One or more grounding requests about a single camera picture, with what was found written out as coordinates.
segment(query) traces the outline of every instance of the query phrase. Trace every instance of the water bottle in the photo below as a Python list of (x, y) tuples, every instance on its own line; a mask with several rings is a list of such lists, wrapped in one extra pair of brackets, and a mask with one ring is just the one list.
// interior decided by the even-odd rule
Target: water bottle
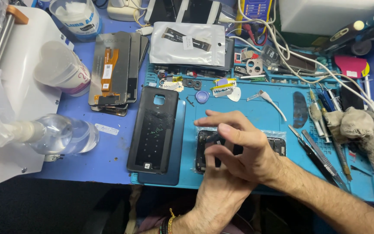
[(99, 130), (83, 120), (48, 114), (31, 122), (34, 122), (33, 137), (28, 142), (39, 154), (84, 153), (99, 141)]

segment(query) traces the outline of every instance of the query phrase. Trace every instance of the silicone repair mat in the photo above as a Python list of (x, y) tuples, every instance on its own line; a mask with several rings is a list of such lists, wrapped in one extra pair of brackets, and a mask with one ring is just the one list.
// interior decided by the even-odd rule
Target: silicone repair mat
[[(243, 45), (236, 45), (235, 52), (239, 52)], [(336, 67), (332, 67), (331, 59), (329, 59), (329, 68), (337, 70)], [(246, 67), (244, 63), (235, 64), (235, 66)], [(179, 98), (186, 100), (186, 97), (193, 102), (194, 107), (186, 100), (186, 114), (184, 121), (184, 135), (182, 144), (182, 155), (181, 155), (181, 166), (179, 183), (175, 187), (198, 189), (203, 179), (203, 175), (197, 174), (194, 171), (194, 164), (196, 158), (196, 145), (197, 145), (197, 129), (193, 125), (193, 121), (201, 117), (205, 117), (205, 110), (211, 109), (218, 112), (230, 112), (234, 110), (241, 111), (251, 123), (261, 130), (270, 131), (281, 131), (286, 132), (286, 152), (287, 157), (293, 162), (309, 171), (310, 173), (325, 179), (320, 171), (315, 167), (314, 163), (306, 155), (305, 151), (298, 144), (297, 137), (288, 128), (288, 124), (293, 124), (293, 94), (294, 92), (301, 92), (307, 105), (311, 104), (310, 90), (308, 84), (300, 82), (295, 76), (287, 75), (272, 75), (266, 71), (267, 79), (269, 82), (250, 82), (245, 80), (239, 80), (237, 77), (237, 87), (241, 89), (242, 95), (238, 102), (234, 102), (223, 97), (214, 97), (210, 88), (214, 87), (213, 80), (216, 78), (208, 77), (190, 77), (182, 73), (183, 78), (200, 80), (202, 82), (201, 90), (210, 93), (210, 98), (205, 104), (199, 104), (195, 100), (195, 93), (197, 92), (194, 88), (184, 87), (184, 90), (179, 93)], [(227, 76), (227, 78), (233, 77), (233, 72)], [(314, 81), (317, 78), (307, 77), (307, 80)], [(159, 79), (157, 74), (154, 73), (154, 65), (148, 64), (147, 74), (144, 85), (159, 86)], [(336, 81), (334, 79), (324, 79), (322, 82), (327, 88), (336, 89)], [(287, 117), (287, 122), (284, 122), (278, 111), (261, 97), (255, 98), (247, 102), (247, 98), (255, 95), (259, 90), (263, 90), (269, 94), (275, 104), (283, 111)], [(337, 154), (334, 150), (332, 143), (325, 143), (323, 138), (319, 138), (317, 130), (314, 127), (313, 122), (308, 119), (304, 126), (297, 129), (299, 133), (305, 129), (311, 137), (316, 141), (317, 145), (324, 152), (325, 156), (330, 160), (335, 169), (339, 172), (340, 177), (345, 181), (347, 187), (350, 189), (353, 195), (370, 202), (374, 202), (374, 173), (370, 165), (369, 160), (366, 157), (356, 155), (355, 157), (349, 154), (349, 150), (345, 147), (345, 155), (347, 162), (353, 165), (363, 172), (357, 170), (351, 170), (351, 176), (353, 180), (348, 183), (346, 176), (342, 173), (342, 168), (338, 160)], [(138, 184), (137, 173), (132, 173), (131, 182)], [(278, 192), (270, 189), (266, 186), (258, 186), (255, 192), (260, 194), (279, 194)]]

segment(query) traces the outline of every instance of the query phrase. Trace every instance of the blue repair mat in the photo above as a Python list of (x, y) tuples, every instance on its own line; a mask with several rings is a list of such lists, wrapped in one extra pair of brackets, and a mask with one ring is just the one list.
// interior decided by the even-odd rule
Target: blue repair mat
[(178, 100), (175, 116), (174, 133), (172, 135), (171, 155), (168, 170), (165, 174), (151, 174), (138, 172), (138, 182), (141, 184), (161, 184), (174, 186), (178, 184), (181, 162), (181, 149), (183, 143), (184, 117), (186, 102)]
[[(239, 52), (243, 47), (245, 46), (235, 45), (235, 52)], [(329, 68), (334, 68), (334, 70), (336, 70), (335, 67), (332, 67), (331, 59), (329, 59), (328, 62)], [(235, 65), (245, 67), (244, 63)], [(273, 75), (267, 70), (265, 70), (265, 72), (269, 82), (250, 82), (237, 79), (237, 87), (239, 87), (242, 92), (242, 95), (238, 102), (234, 102), (226, 96), (217, 98), (213, 96), (210, 88), (215, 86), (213, 82), (215, 78), (194, 78), (184, 75), (184, 73), (182, 74), (183, 78), (201, 80), (201, 90), (209, 92), (210, 97), (205, 104), (199, 104), (195, 100), (195, 93), (197, 93), (197, 91), (194, 88), (184, 87), (184, 90), (179, 93), (180, 99), (185, 100), (186, 97), (188, 97), (189, 100), (193, 102), (194, 107), (187, 103), (184, 121), (184, 135), (179, 183), (175, 187), (198, 189), (202, 182), (203, 175), (195, 173), (194, 171), (198, 130), (193, 122), (194, 120), (197, 120), (201, 117), (205, 117), (206, 109), (211, 109), (218, 112), (230, 112), (239, 110), (250, 120), (250, 122), (254, 126), (261, 130), (286, 132), (286, 137), (284, 139), (286, 141), (287, 148), (286, 156), (300, 167), (325, 180), (323, 175), (316, 168), (314, 163), (309, 159), (302, 147), (298, 144), (297, 137), (288, 128), (288, 124), (293, 123), (293, 94), (297, 91), (302, 93), (306, 98), (307, 105), (309, 106), (311, 104), (309, 85), (301, 82), (299, 78), (295, 76)], [(227, 78), (234, 78), (233, 71), (231, 71), (231, 73), (227, 75)], [(314, 81), (317, 78), (305, 77), (305, 79)], [(159, 79), (154, 73), (153, 64), (149, 64), (146, 73), (144, 85), (149, 84), (157, 86), (159, 84)], [(332, 78), (322, 80), (321, 84), (330, 89), (338, 89), (338, 83)], [(283, 120), (282, 116), (273, 107), (273, 105), (271, 105), (261, 97), (247, 102), (247, 98), (255, 95), (257, 92), (259, 92), (259, 90), (263, 90), (269, 94), (269, 96), (273, 99), (273, 102), (282, 110), (284, 115), (287, 117), (287, 122)], [(350, 156), (348, 149), (345, 147), (345, 155), (349, 167), (350, 165), (354, 165), (364, 172), (367, 172), (367, 174), (365, 174), (359, 171), (351, 170), (351, 176), (353, 177), (353, 180), (349, 183), (345, 175), (342, 173), (340, 161), (338, 160), (332, 143), (327, 144), (325, 143), (325, 140), (323, 138), (318, 137), (317, 130), (315, 129), (314, 124), (310, 119), (304, 124), (302, 128), (298, 129), (297, 131), (301, 133), (301, 131), (304, 129), (310, 133), (311, 137), (314, 139), (314, 141), (316, 141), (319, 148), (324, 152), (325, 156), (339, 172), (340, 177), (344, 180), (352, 194), (359, 197), (360, 199), (374, 202), (374, 173), (369, 160), (366, 157), (362, 157), (360, 155), (357, 155), (356, 157)], [(137, 173), (132, 173), (131, 182), (134, 184), (138, 183)], [(255, 189), (255, 192), (260, 194), (279, 194), (275, 190), (262, 185), (258, 186)]]

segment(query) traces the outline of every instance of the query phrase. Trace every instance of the hand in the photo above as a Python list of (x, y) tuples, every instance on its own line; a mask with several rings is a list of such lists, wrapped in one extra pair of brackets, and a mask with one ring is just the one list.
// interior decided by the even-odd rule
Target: hand
[(218, 127), (219, 134), (229, 142), (243, 146), (243, 153), (233, 153), (222, 145), (213, 145), (205, 154), (217, 156), (232, 175), (247, 181), (269, 184), (279, 176), (280, 155), (268, 143), (266, 135), (254, 127), (240, 112), (220, 113), (206, 110), (208, 117), (195, 120), (201, 127)]
[(200, 232), (195, 233), (220, 233), (257, 185), (233, 176), (223, 163), (216, 168), (215, 156), (205, 154), (206, 172), (191, 211), (200, 220), (196, 223)]

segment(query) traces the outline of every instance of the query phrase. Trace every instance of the gold bracelet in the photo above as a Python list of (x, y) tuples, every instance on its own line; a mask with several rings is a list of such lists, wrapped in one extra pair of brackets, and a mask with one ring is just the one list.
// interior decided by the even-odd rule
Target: gold bracelet
[(169, 209), (169, 211), (170, 211), (170, 213), (171, 213), (171, 218), (170, 218), (169, 221), (168, 221), (168, 229), (167, 229), (167, 231), (168, 231), (168, 234), (173, 234), (173, 233), (172, 233), (172, 221), (173, 221), (175, 218), (177, 218), (177, 217), (174, 215), (174, 213), (172, 212), (172, 209), (171, 209), (171, 208)]

